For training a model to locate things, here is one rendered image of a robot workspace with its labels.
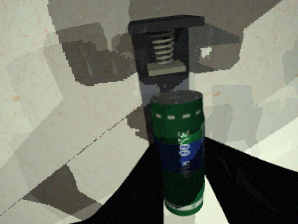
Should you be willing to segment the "green and blue battery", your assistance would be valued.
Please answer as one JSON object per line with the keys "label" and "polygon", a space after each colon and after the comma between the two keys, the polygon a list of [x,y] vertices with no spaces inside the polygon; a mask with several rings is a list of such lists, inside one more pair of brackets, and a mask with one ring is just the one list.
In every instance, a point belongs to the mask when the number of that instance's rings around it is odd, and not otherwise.
{"label": "green and blue battery", "polygon": [[154,143],[164,175],[164,205],[193,216],[204,205],[205,117],[202,93],[176,89],[150,97]]}

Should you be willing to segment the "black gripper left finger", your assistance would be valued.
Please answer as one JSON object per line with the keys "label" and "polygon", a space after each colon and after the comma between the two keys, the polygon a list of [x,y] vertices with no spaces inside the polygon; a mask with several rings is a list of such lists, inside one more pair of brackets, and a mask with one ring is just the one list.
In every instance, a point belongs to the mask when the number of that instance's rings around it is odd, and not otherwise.
{"label": "black gripper left finger", "polygon": [[72,224],[164,224],[164,175],[156,143],[96,213]]}

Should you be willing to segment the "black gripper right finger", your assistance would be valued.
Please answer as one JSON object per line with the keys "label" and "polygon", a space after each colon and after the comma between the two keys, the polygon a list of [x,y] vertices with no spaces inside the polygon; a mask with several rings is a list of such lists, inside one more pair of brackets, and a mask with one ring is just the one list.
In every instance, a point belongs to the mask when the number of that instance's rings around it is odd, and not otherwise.
{"label": "black gripper right finger", "polygon": [[205,177],[229,224],[298,224],[298,172],[205,137]]}

